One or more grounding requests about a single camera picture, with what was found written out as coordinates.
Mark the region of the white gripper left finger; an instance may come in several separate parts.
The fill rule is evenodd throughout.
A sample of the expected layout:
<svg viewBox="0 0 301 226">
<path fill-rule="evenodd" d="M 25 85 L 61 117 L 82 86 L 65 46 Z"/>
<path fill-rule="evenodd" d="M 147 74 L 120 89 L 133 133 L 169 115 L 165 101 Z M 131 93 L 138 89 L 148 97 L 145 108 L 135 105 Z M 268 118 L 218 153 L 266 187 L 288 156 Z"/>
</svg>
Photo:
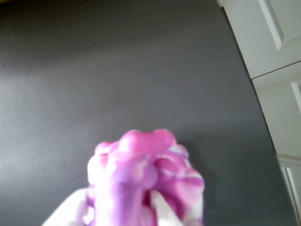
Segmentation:
<svg viewBox="0 0 301 226">
<path fill-rule="evenodd" d="M 88 204 L 87 188 L 69 195 L 46 219 L 42 226 L 89 226 L 94 211 Z"/>
</svg>

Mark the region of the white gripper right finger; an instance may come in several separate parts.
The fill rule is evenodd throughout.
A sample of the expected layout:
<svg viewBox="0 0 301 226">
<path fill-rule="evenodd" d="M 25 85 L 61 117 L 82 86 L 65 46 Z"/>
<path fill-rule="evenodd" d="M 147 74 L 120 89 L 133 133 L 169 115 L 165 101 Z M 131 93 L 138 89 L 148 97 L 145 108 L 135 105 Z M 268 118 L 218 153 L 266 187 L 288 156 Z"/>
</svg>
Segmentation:
<svg viewBox="0 0 301 226">
<path fill-rule="evenodd" d="M 157 226 L 183 226 L 176 213 L 158 191 L 150 192 L 150 201 L 156 215 Z"/>
</svg>

